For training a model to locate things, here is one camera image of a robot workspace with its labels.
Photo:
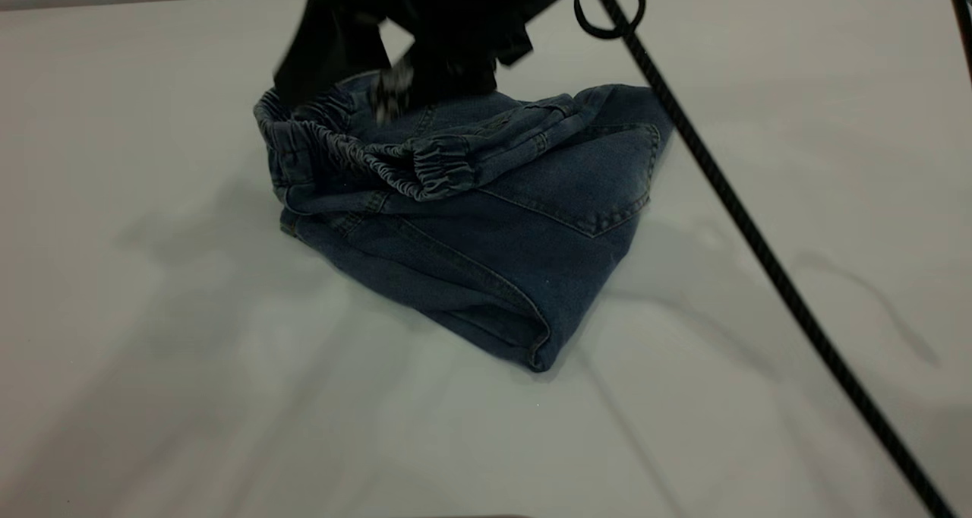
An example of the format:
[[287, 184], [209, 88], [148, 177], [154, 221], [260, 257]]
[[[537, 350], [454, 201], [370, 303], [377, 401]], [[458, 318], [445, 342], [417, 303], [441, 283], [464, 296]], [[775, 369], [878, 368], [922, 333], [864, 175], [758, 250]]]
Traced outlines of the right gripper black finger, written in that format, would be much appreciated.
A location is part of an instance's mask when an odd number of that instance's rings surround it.
[[273, 75], [279, 99], [305, 105], [343, 80], [390, 66], [379, 23], [361, 13], [309, 0]]
[[374, 117], [392, 122], [442, 100], [496, 89], [499, 47], [489, 44], [413, 44], [396, 60], [385, 58], [374, 78]]

